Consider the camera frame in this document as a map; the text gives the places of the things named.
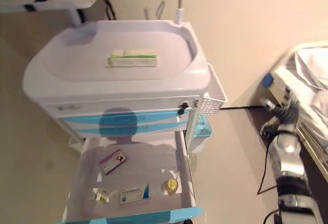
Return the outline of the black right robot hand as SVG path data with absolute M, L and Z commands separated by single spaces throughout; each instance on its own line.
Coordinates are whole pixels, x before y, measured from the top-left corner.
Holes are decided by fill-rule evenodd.
M 296 124 L 299 119 L 299 101 L 292 98 L 287 101 L 286 104 L 276 105 L 268 99 L 261 100 L 262 105 L 271 113 L 273 116 L 266 121 L 261 129 L 260 134 L 263 138 L 273 139 L 277 135 L 278 127 L 280 125 L 289 126 L 290 132 L 295 132 Z

